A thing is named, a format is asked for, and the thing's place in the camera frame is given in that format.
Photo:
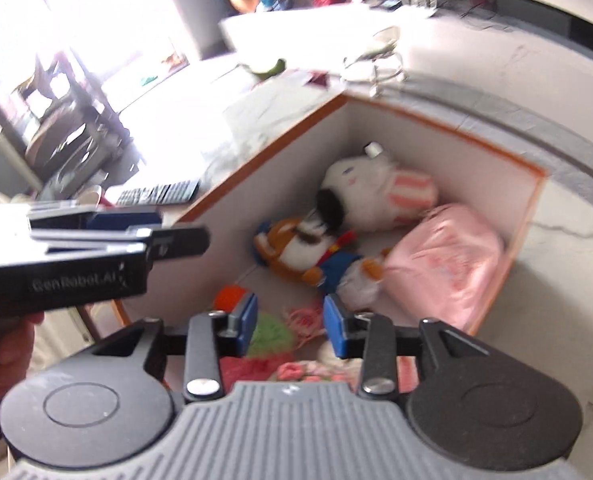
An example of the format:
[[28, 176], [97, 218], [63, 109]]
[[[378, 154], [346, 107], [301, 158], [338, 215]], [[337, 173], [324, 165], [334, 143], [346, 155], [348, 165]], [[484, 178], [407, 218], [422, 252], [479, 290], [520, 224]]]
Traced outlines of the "person left hand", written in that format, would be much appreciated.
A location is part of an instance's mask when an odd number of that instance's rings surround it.
[[35, 327], [44, 319], [44, 312], [27, 315], [0, 338], [0, 400], [26, 377], [33, 354]]

